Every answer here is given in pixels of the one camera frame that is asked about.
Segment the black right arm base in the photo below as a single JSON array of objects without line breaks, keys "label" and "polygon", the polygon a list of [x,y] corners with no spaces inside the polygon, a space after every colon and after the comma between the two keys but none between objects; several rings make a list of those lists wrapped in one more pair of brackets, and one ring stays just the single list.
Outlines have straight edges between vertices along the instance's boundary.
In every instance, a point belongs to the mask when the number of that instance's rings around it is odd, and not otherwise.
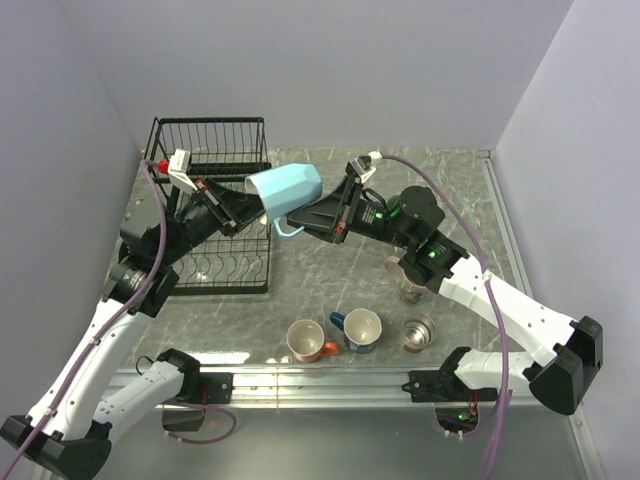
[{"label": "black right arm base", "polygon": [[492,416],[497,409],[496,388],[473,390],[452,373],[440,370],[412,370],[408,381],[401,386],[412,403],[434,405],[437,426],[448,435],[464,438],[478,431],[481,426],[480,406],[492,403]]}]

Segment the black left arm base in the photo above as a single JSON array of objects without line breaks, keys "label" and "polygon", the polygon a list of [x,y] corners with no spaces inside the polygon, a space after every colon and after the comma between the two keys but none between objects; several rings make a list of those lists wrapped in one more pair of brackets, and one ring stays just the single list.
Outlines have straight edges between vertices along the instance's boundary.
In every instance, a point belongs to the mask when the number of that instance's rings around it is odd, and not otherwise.
[{"label": "black left arm base", "polygon": [[161,425],[173,437],[204,440],[224,435],[235,423],[227,406],[231,400],[233,375],[204,375],[186,394],[162,404]]}]

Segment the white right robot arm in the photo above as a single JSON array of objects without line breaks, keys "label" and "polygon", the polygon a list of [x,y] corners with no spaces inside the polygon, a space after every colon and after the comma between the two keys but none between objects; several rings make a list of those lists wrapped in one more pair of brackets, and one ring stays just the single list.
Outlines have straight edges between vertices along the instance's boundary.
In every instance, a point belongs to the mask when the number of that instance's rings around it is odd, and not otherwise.
[{"label": "white right robot arm", "polygon": [[381,203],[344,177],[286,221],[328,243],[357,233],[403,250],[397,265],[409,282],[502,328],[522,348],[502,354],[457,347],[439,369],[410,372],[403,389],[413,401],[494,401],[501,390],[524,391],[558,414],[573,414],[603,364],[602,326],[589,316],[558,313],[482,267],[439,231],[444,218],[427,187],[409,186]]}]

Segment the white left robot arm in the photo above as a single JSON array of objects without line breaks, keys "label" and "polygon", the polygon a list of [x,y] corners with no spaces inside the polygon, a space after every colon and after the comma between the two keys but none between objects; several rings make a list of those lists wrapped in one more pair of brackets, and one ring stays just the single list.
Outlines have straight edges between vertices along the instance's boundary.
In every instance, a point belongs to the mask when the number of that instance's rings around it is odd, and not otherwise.
[{"label": "white left robot arm", "polygon": [[256,194],[199,180],[183,208],[165,210],[160,193],[135,206],[120,230],[121,252],[80,344],[44,396],[8,417],[2,438],[63,479],[92,479],[116,439],[156,405],[204,403],[209,381],[192,356],[169,349],[141,378],[103,396],[121,360],[158,315],[179,276],[174,264],[213,234],[232,237],[261,217]]}]

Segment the light blue faceted mug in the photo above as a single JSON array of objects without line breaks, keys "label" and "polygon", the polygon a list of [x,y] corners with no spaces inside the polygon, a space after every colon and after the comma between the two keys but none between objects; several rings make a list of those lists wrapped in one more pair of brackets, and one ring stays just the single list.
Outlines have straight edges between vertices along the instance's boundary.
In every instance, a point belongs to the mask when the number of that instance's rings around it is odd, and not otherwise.
[{"label": "light blue faceted mug", "polygon": [[318,200],[322,195],[323,181],[314,165],[291,163],[246,177],[244,187],[248,194],[257,195],[261,201],[263,213],[259,217],[260,223],[272,225],[280,237],[291,238],[304,228],[284,232],[280,221],[289,213]]}]

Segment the beige dragon print mug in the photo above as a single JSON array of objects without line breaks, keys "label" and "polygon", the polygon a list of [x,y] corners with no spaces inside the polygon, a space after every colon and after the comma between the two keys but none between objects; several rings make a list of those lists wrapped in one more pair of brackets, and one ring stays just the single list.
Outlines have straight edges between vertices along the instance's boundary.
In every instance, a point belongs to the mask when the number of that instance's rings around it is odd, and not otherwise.
[{"label": "beige dragon print mug", "polygon": [[399,261],[398,257],[387,257],[384,261],[384,269],[395,281],[399,299],[407,305],[418,305],[425,300],[430,290],[412,282],[400,267]]}]

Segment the cream mug green inside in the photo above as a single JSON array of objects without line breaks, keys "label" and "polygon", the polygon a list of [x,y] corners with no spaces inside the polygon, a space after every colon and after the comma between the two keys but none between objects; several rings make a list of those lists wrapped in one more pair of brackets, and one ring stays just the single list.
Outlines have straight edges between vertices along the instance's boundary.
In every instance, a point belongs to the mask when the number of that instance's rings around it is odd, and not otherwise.
[{"label": "cream mug green inside", "polygon": [[394,212],[399,208],[399,206],[400,206],[400,196],[393,195],[387,201],[387,212],[390,215],[393,215]]}]

